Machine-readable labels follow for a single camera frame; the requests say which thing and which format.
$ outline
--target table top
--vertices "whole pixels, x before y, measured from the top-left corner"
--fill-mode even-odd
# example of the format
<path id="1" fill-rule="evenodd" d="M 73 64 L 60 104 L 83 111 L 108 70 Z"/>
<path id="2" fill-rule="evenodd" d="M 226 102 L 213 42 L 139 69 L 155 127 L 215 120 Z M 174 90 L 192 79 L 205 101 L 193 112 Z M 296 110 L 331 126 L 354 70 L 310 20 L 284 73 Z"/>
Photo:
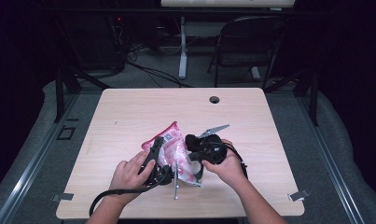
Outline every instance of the table top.
<path id="1" fill-rule="evenodd" d="M 217 104 L 210 102 L 212 96 L 219 98 Z M 262 89 L 110 89 L 101 96 L 65 188 L 74 197 L 61 200 L 57 217 L 88 218 L 93 199 L 108 189 L 117 164 L 174 121 L 184 136 L 229 124 L 217 134 L 232 141 L 263 197 L 282 216 L 304 213 L 301 201 L 288 199 L 298 189 Z M 205 169 L 202 187 L 181 181 L 179 186 L 177 200 L 173 181 L 141 194 L 120 218 L 245 217 L 237 194 Z"/>
<path id="2" fill-rule="evenodd" d="M 162 7 L 293 7 L 295 0 L 161 0 Z"/>

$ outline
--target hand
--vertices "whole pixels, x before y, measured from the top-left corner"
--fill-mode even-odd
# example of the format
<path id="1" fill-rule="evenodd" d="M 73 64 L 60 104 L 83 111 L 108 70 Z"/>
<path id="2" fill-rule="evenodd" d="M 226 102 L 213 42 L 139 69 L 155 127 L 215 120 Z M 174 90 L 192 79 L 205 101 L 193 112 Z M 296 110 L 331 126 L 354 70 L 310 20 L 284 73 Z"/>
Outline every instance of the hand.
<path id="1" fill-rule="evenodd" d="M 138 174 L 148 154 L 149 150 L 141 151 L 129 161 L 121 161 L 115 170 L 109 189 L 144 188 L 144 183 L 149 178 L 155 166 L 155 161 L 152 160 L 147 164 L 145 170 L 141 174 Z M 108 197 L 117 200 L 120 205 L 125 206 L 138 196 L 139 193 L 127 193 L 122 195 L 109 195 Z"/>
<path id="2" fill-rule="evenodd" d="M 222 139 L 222 142 L 232 145 L 232 142 L 227 139 Z M 223 182 L 232 188 L 235 188 L 235 185 L 237 185 L 240 180 L 246 179 L 241 168 L 240 160 L 230 149 L 228 149 L 226 158 L 222 163 L 216 165 L 211 164 L 209 161 L 202 161 L 202 164 L 208 171 L 217 174 Z"/>

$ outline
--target person's right hand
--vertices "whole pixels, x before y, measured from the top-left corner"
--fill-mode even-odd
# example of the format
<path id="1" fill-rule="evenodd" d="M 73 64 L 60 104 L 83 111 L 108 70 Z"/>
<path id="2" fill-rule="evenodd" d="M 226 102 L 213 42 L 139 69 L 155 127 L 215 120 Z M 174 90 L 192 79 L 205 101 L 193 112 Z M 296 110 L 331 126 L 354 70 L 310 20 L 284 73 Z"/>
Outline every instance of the person's right hand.
<path id="1" fill-rule="evenodd" d="M 222 142 L 232 145 L 232 142 L 226 139 L 222 139 Z M 222 163 L 216 165 L 211 164 L 209 161 L 202 161 L 202 164 L 208 171 L 217 174 L 223 182 L 232 188 L 235 188 L 235 185 L 241 180 L 246 179 L 243 169 L 241 168 L 240 160 L 230 149 L 228 149 L 226 159 L 223 160 Z"/>

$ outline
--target dark background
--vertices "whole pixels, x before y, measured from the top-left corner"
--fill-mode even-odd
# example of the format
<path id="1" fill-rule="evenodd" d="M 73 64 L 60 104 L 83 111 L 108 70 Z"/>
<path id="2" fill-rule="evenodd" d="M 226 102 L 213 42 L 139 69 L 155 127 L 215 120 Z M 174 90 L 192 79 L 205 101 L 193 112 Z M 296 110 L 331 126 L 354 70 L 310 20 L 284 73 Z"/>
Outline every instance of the dark background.
<path id="1" fill-rule="evenodd" d="M 334 3 L 301 0 L 296 10 L 331 11 Z M 80 4 L 101 5 L 95 0 Z M 145 4 L 145 7 L 157 5 L 151 1 Z M 77 67 L 115 69 L 122 66 L 120 46 L 115 46 L 111 32 L 104 32 L 108 31 L 108 21 L 104 18 L 64 18 L 61 24 L 65 20 L 74 21 L 81 30 L 74 33 L 62 27 L 64 33 L 61 33 L 61 27 L 39 20 L 27 6 L 30 4 L 24 1 L 0 1 L 0 181 L 37 118 L 44 100 L 42 88 L 54 80 L 58 70 L 58 60 L 45 34 L 50 35 L 63 59 Z M 335 17 L 330 21 L 291 20 L 274 74 L 290 76 L 321 54 L 319 89 L 341 116 L 351 137 L 355 162 L 365 180 L 376 190 L 376 1 L 350 2 L 339 8 L 338 13 L 346 13 L 348 17 Z M 142 41 L 155 48 L 157 38 L 153 27 L 150 30 L 154 23 L 145 18 L 136 18 L 136 21 L 148 26 L 152 33 L 147 33 Z M 328 27 L 338 23 L 337 38 L 331 48 L 325 51 L 318 48 Z M 93 30 L 98 31 L 97 35 L 89 35 Z M 139 30 L 132 32 L 140 35 Z M 73 45 L 65 41 L 63 34 L 70 35 Z M 79 53 L 86 55 L 85 58 L 79 58 L 76 50 L 86 50 Z"/>

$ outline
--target gray carpet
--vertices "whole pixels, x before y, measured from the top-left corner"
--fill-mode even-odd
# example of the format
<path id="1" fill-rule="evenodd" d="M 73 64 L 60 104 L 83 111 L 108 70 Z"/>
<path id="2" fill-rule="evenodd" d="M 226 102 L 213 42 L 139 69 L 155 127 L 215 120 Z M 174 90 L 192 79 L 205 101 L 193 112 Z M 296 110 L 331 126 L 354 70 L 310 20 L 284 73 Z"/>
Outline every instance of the gray carpet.
<path id="1" fill-rule="evenodd" d="M 189 49 L 189 56 L 194 57 L 188 58 L 188 77 L 183 81 L 184 83 L 195 87 L 213 87 L 214 74 L 206 73 L 211 52 L 211 49 L 204 48 Z M 136 63 L 177 77 L 179 53 L 169 55 L 144 50 L 136 56 Z M 177 87 L 175 84 L 156 78 L 158 85 L 147 74 L 130 65 L 127 65 L 120 74 L 101 80 L 115 88 L 158 88 L 159 85 Z M 53 137 L 49 154 L 10 221 L 11 223 L 61 222 L 55 217 L 58 204 L 50 199 L 53 194 L 62 193 L 65 188 L 101 94 L 97 87 L 86 80 L 80 80 L 80 84 L 84 91 L 77 97 L 76 103 L 67 114 L 63 124 L 65 127 L 76 128 L 75 132 L 70 140 L 56 140 L 57 135 Z M 260 83 L 220 85 L 220 87 L 228 86 L 257 87 Z M 311 196 L 304 201 L 306 210 L 304 215 L 286 217 L 286 220 L 289 223 L 350 223 L 319 153 L 320 148 L 310 128 L 310 121 L 304 117 L 306 111 L 301 109 L 299 99 L 291 94 L 291 87 L 286 86 L 280 92 L 267 94 L 267 99 L 298 188 L 307 189 L 311 192 Z M 37 123 L 0 185 L 0 209 L 16 186 L 30 159 L 42 147 L 53 125 L 56 110 L 54 83 L 50 83 L 44 92 L 46 102 Z M 348 133 L 331 104 L 321 94 L 318 103 L 318 121 L 319 129 L 352 192 L 358 210 L 367 223 L 376 223 L 376 193 L 363 181 L 352 160 Z M 65 220 L 64 223 L 84 223 L 84 220 Z"/>

